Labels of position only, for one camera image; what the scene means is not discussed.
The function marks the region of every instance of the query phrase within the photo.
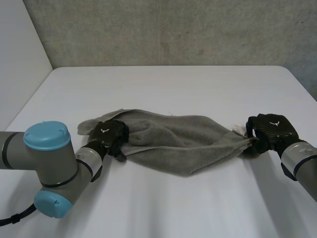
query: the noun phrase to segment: blue end cap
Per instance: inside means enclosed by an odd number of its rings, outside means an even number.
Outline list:
[[[70,134],[65,124],[45,121],[27,129],[23,139],[34,150],[57,150],[70,142]]]
[[[73,204],[57,193],[41,190],[34,198],[34,206],[44,215],[62,218],[72,208]]]

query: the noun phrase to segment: robotic arm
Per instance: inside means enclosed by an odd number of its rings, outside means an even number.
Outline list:
[[[256,151],[276,151],[284,174],[298,181],[317,202],[317,148],[301,140],[284,116],[259,114],[249,118],[246,128],[248,137],[253,137],[254,130],[258,138],[253,141]]]
[[[100,176],[106,154],[125,161],[120,148],[128,142],[128,136],[123,122],[99,123],[90,133],[88,144],[74,154],[68,129],[58,121],[36,124],[24,133],[0,132],[0,169],[35,170],[42,184],[34,198],[35,208],[49,217],[61,218],[89,182]]]

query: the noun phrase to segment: table surface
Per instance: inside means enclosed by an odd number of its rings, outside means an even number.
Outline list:
[[[74,150],[77,125],[105,113],[143,109],[204,115],[231,129],[259,113],[285,115],[317,146],[317,102],[279,66],[66,67],[54,70],[7,130],[59,120]],[[15,238],[313,238],[317,204],[288,179],[275,152],[233,159],[181,178],[107,160],[63,219],[39,212],[0,228]],[[0,217],[28,207],[41,185],[33,171],[1,171]]]

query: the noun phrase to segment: gray towel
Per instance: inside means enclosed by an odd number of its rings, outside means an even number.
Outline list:
[[[123,121],[129,127],[129,142],[122,147],[127,159],[155,170],[188,176],[237,156],[257,156],[254,150],[246,150],[252,139],[203,116],[163,116],[121,109],[80,123],[78,134],[88,135],[98,122],[109,119]]]

